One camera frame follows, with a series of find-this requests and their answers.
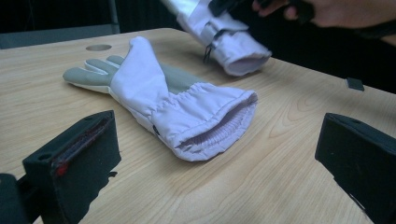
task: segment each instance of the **white fabric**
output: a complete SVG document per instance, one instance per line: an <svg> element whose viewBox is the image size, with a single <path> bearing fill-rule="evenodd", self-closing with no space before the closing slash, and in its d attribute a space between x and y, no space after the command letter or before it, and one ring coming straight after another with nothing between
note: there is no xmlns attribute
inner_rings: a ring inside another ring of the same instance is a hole
<svg viewBox="0 0 396 224"><path fill-rule="evenodd" d="M195 83L173 94L147 39L134 38L130 46L110 88L137 121L178 157L208 160L224 152L248 128L257 104L254 91Z"/></svg>
<svg viewBox="0 0 396 224"><path fill-rule="evenodd" d="M247 25L234 20L228 12L214 17L208 8L210 0L200 0L198 4L197 0L162 1L177 15L185 31L212 48L215 59L229 75L240 77L254 72L271 57L271 51L251 37Z"/></svg>

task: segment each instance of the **table surface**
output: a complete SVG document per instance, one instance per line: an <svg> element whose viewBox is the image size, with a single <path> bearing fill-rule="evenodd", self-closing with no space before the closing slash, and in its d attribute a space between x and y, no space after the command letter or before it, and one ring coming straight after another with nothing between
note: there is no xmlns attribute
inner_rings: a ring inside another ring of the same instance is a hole
<svg viewBox="0 0 396 224"><path fill-rule="evenodd" d="M64 82L64 71L86 59L125 56L138 35L162 63L258 93L254 120L225 153L182 161L111 96ZM86 50L100 44L112 48ZM122 161L81 223L371 223L314 155L327 112L396 137L396 95L351 90L341 78L273 58L230 77L213 59L203 64L204 51L172 29L0 50L0 173L22 177L28 155L78 120L114 110Z"/></svg>

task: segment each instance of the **person's hand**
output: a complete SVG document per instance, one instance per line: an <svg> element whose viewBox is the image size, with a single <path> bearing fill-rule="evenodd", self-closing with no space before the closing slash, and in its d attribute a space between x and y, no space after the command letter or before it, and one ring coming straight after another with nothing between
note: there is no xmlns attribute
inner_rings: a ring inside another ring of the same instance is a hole
<svg viewBox="0 0 396 224"><path fill-rule="evenodd" d="M320 27L362 28L382 22L396 20L396 1L394 0L306 0L315 9L315 18L311 21ZM288 0L274 0L266 8L261 8L254 0L252 9L260 16L268 16L280 7L287 6ZM288 6L285 18L296 20L296 7Z"/></svg>

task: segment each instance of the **glove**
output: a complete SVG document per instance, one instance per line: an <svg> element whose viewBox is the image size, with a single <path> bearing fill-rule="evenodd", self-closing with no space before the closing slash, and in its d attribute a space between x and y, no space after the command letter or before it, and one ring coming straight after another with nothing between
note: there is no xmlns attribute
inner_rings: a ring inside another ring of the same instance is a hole
<svg viewBox="0 0 396 224"><path fill-rule="evenodd" d="M130 47L125 60L91 59L87 69L67 70L64 80L111 94L186 161L205 161L224 152L248 128L257 104L254 91L216 87L159 64L143 37L131 39Z"/></svg>
<svg viewBox="0 0 396 224"><path fill-rule="evenodd" d="M213 16L210 0L162 0L177 15L180 26L212 51L225 72L243 76L258 70L271 57L271 51L248 33L248 26L234 20L228 12Z"/></svg>

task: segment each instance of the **wooden table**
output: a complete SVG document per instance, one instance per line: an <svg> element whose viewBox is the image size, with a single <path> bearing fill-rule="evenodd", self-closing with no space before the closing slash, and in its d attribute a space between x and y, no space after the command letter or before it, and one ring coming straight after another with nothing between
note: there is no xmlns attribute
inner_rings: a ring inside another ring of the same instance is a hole
<svg viewBox="0 0 396 224"><path fill-rule="evenodd" d="M225 153L182 161L109 95L64 82L64 71L86 59L125 56L138 35L162 63L258 93L253 122ZM86 50L100 44L112 48ZM204 50L172 29L0 50L0 173L22 177L25 157L78 120L114 110L122 161L81 223L371 223L314 154L326 112L396 137L396 95L354 91L343 79L276 59L230 77L213 59L202 63Z"/></svg>

